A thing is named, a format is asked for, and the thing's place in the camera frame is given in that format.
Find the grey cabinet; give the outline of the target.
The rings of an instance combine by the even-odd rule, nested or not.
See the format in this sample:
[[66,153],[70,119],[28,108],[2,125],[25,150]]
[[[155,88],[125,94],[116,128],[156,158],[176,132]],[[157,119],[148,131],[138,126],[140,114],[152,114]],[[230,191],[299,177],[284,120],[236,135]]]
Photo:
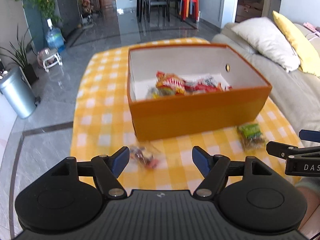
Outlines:
[[55,0],[55,15],[59,17],[56,25],[67,38],[81,22],[78,0]]

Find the red fries snack bag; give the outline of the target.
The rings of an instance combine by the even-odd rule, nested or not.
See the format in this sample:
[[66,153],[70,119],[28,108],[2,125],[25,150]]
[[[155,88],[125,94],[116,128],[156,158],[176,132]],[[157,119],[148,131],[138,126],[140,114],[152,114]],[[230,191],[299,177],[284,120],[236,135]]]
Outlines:
[[185,94],[185,80],[179,76],[158,71],[156,77],[156,88],[160,96]]

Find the silver trash can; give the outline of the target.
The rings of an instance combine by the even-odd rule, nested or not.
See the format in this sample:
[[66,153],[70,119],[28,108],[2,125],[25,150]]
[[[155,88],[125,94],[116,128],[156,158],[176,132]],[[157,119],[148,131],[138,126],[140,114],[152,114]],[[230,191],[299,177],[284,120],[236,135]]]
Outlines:
[[12,68],[1,79],[1,93],[21,119],[31,116],[41,102],[40,97],[34,95],[20,67]]

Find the yellow checkered tablecloth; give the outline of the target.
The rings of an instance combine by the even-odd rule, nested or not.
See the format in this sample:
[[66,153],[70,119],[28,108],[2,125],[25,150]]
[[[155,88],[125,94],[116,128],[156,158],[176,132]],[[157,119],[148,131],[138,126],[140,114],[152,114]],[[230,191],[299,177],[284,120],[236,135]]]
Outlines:
[[[80,161],[137,143],[127,99],[128,57],[129,47],[120,47],[94,54],[87,65],[76,99],[71,145],[71,155]],[[127,192],[194,191],[202,181],[191,157],[194,146],[232,160],[247,156],[234,128],[156,140],[151,147],[158,151],[159,165],[149,170],[131,160],[119,181]]]

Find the blue water jug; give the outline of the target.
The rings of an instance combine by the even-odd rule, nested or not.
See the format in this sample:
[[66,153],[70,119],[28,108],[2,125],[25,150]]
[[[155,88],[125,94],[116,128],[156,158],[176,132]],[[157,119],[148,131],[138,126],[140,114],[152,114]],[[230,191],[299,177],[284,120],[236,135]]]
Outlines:
[[50,18],[47,19],[47,24],[49,28],[46,33],[48,48],[51,50],[57,49],[60,53],[66,48],[65,39],[62,36],[61,30],[52,24],[52,20]]

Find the red chocolate bar wrapper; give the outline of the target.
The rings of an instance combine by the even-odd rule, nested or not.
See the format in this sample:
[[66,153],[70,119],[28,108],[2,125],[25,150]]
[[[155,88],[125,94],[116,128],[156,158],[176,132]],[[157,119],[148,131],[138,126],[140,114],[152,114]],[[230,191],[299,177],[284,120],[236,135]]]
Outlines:
[[185,81],[184,87],[186,92],[192,94],[225,92],[233,89],[232,86],[217,81],[213,76],[203,77],[196,81]]

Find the orange cardboard box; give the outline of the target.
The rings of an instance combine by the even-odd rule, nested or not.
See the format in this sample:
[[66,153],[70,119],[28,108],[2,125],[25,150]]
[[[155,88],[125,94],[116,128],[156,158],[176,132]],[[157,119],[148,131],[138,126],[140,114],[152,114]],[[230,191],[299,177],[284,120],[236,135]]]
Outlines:
[[[187,80],[212,75],[223,92],[147,98],[156,73]],[[271,84],[226,44],[178,44],[131,48],[127,97],[139,141],[153,141],[213,131],[253,121],[262,110]]]

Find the small white stool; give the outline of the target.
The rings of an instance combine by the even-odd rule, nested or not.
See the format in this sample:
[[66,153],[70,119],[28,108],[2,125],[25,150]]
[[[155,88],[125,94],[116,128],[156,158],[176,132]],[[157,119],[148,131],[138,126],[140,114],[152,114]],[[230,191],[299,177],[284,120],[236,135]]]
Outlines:
[[50,68],[55,65],[62,66],[62,58],[56,48],[44,48],[37,54],[37,61],[39,65],[48,73]]

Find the green potted plant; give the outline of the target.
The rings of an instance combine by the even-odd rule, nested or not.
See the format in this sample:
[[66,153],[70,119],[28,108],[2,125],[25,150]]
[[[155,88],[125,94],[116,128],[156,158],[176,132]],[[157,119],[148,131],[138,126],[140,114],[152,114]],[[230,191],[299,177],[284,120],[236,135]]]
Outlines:
[[1,47],[1,56],[10,58],[14,63],[16,63],[22,70],[26,80],[29,85],[33,85],[39,77],[36,75],[32,64],[28,61],[27,49],[32,47],[33,38],[29,42],[26,42],[26,36],[29,32],[29,28],[25,31],[23,35],[19,34],[19,27],[16,28],[16,41],[17,45],[13,45],[9,42],[10,49]]

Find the green raisin bag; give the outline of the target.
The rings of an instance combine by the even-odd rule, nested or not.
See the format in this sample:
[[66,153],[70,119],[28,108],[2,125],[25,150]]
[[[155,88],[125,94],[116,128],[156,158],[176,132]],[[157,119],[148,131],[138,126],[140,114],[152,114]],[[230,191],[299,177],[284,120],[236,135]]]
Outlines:
[[262,148],[266,139],[258,123],[252,122],[236,127],[244,151],[253,151]]

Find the white cushion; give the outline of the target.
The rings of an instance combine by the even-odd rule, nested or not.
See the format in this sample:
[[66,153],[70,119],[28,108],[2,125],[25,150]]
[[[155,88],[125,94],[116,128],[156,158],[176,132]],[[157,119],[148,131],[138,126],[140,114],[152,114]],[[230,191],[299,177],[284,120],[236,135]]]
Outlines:
[[236,24],[232,31],[287,72],[297,70],[300,66],[295,49],[269,18],[250,18]]

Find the yellow cushion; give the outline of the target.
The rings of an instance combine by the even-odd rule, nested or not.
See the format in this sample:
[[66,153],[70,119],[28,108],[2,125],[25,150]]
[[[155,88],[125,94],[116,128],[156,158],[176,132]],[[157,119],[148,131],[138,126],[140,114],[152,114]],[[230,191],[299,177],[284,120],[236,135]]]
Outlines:
[[275,24],[299,56],[301,71],[319,77],[319,54],[314,46],[284,15],[276,11],[272,15]]

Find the clear dried fruit snack bag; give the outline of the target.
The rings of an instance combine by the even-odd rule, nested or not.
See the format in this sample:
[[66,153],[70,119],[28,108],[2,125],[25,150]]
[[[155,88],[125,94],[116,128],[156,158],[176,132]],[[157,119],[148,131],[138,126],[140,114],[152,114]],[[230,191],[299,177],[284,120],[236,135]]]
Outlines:
[[130,158],[147,169],[154,169],[158,163],[159,152],[151,146],[132,145],[129,147]]

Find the orange stacked stools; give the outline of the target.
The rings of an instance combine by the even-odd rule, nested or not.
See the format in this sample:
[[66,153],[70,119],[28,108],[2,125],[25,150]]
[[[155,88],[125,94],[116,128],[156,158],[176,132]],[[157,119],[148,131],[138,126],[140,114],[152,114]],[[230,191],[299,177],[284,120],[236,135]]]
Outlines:
[[189,16],[192,17],[193,22],[200,20],[200,3],[199,0],[181,0],[180,2],[180,19],[185,21]]

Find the beige sofa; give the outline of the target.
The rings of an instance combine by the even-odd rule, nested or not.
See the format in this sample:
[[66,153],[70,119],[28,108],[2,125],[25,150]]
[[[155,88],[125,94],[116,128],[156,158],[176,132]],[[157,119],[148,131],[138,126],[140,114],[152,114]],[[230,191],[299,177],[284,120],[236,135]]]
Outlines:
[[319,78],[300,70],[287,73],[236,35],[234,26],[227,23],[212,42],[232,47],[271,83],[270,98],[297,134],[302,129],[319,131]]

